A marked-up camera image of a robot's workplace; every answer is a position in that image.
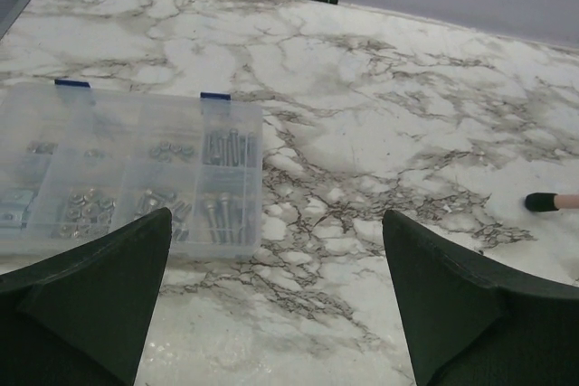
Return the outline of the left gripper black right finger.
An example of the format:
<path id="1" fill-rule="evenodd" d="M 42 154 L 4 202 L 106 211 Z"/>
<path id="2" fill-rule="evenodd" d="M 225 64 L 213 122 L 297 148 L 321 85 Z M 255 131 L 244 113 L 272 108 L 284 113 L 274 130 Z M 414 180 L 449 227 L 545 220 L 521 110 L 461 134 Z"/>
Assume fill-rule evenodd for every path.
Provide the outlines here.
<path id="1" fill-rule="evenodd" d="M 383 240 L 418 385 L 576 385 L 578 289 L 466 249 L 400 212 Z"/>

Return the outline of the pink perforated music stand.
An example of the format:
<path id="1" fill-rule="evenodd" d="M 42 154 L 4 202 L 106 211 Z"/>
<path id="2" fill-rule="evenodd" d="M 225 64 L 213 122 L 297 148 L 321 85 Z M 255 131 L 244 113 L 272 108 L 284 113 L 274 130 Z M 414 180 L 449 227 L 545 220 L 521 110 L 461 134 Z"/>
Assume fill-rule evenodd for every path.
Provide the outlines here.
<path id="1" fill-rule="evenodd" d="M 560 210 L 577 210 L 577 194 L 531 193 L 526 196 L 524 205 L 530 212 L 557 212 Z"/>

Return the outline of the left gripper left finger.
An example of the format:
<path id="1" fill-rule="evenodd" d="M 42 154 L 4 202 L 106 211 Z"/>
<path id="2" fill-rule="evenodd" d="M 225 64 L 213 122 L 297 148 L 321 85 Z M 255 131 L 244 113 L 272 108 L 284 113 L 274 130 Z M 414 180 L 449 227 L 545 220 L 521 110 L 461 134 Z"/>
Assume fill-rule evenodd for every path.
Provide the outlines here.
<path id="1" fill-rule="evenodd" d="M 132 385 L 172 237 L 167 208 L 1 277 L 3 385 Z"/>

